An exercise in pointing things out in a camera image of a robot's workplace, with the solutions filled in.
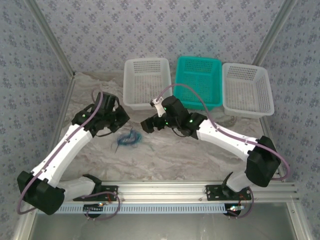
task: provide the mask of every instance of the wall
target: wall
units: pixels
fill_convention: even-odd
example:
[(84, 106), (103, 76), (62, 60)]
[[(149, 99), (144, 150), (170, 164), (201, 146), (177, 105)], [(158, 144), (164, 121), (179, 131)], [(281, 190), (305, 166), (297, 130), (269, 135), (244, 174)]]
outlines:
[(23, 0), (0, 1), (0, 239), (13, 235), (17, 176), (46, 156), (69, 77)]
[(73, 70), (180, 55), (250, 64), (282, 0), (37, 0)]
[(277, 149), (320, 239), (320, 2), (299, 0), (267, 54), (275, 113), (268, 118)]

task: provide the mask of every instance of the blue tangled string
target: blue tangled string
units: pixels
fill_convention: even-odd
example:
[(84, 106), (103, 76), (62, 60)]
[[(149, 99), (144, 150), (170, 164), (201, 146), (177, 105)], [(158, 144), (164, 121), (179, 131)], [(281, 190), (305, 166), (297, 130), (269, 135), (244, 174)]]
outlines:
[(134, 130), (133, 128), (131, 128), (129, 134), (126, 134), (126, 133), (121, 134), (116, 139), (117, 147), (116, 147), (115, 151), (118, 150), (119, 146), (134, 146), (137, 143), (141, 142), (141, 139), (142, 139), (141, 133), (139, 133), (136, 130)]

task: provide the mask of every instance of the white plastic basket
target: white plastic basket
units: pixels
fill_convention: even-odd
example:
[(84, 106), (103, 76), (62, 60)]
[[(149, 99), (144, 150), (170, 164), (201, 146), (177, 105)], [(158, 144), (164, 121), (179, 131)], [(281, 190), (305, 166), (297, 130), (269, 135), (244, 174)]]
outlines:
[(223, 64), (222, 91), (226, 115), (258, 119), (275, 112), (268, 72), (263, 67)]
[[(171, 85), (169, 61), (150, 57), (127, 60), (124, 64), (123, 103), (133, 110), (152, 109), (150, 102)], [(172, 96), (172, 88), (163, 98)]]

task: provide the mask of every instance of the black mounting bracket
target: black mounting bracket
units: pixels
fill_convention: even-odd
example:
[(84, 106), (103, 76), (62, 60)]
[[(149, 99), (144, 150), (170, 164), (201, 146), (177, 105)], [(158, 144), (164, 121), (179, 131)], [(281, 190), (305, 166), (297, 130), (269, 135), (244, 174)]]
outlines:
[(101, 215), (101, 212), (104, 210), (103, 206), (99, 206), (99, 204), (85, 204), (83, 205), (82, 211), (85, 212), (87, 216), (87, 212), (97, 212), (97, 213), (88, 213), (89, 218), (95, 219)]
[[(224, 204), (225, 209), (230, 209), (231, 207), (233, 207), (235, 204), (234, 203), (226, 203)], [(228, 211), (226, 213), (224, 213), (224, 215), (226, 216), (230, 216), (230, 217), (238, 217), (240, 215), (242, 210), (236, 210), (236, 211)]]
[[(99, 191), (95, 192), (95, 194), (102, 193), (102, 192), (113, 192), (118, 195), (118, 186), (116, 185), (101, 185)], [(101, 194), (98, 196), (92, 197), (77, 197), (73, 199), (75, 202), (116, 202), (117, 198), (112, 194)]]
[(205, 194), (206, 199), (208, 201), (243, 201), (245, 199), (247, 201), (251, 200), (251, 194), (249, 188), (244, 188), (240, 192), (235, 192), (232, 195), (226, 196), (223, 193), (223, 186), (222, 185), (206, 185), (205, 186)]

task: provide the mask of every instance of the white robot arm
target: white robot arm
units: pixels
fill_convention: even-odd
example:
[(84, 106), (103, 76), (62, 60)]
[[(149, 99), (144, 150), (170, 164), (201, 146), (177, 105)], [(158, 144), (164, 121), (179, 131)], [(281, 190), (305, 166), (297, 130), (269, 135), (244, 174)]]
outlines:
[[(260, 139), (256, 139), (236, 133), (218, 124), (214, 127), (206, 116), (196, 112), (189, 113), (175, 96), (169, 96), (165, 99), (160, 97), (158, 101), (154, 99), (150, 104), (156, 108), (157, 114), (141, 122), (145, 132), (152, 133), (154, 127), (158, 130), (164, 127), (177, 129), (184, 137), (193, 137), (215, 144), (246, 162), (245, 169), (231, 172), (224, 180), (222, 191), (227, 198), (251, 185), (268, 186), (281, 160), (265, 149), (247, 144), (247, 141), (256, 142), (275, 151), (275, 146), (268, 137), (262, 136)], [(231, 138), (222, 132), (244, 141)]]
[(60, 179), (78, 152), (97, 136), (98, 131), (107, 127), (110, 133), (114, 133), (129, 119), (116, 96), (106, 92), (101, 96), (99, 93), (95, 104), (75, 115), (72, 125), (51, 153), (31, 172), (20, 173), (17, 182), (21, 194), (25, 192), (23, 200), (51, 215), (64, 201), (102, 192), (101, 181), (88, 174), (70, 181), (60, 182)]

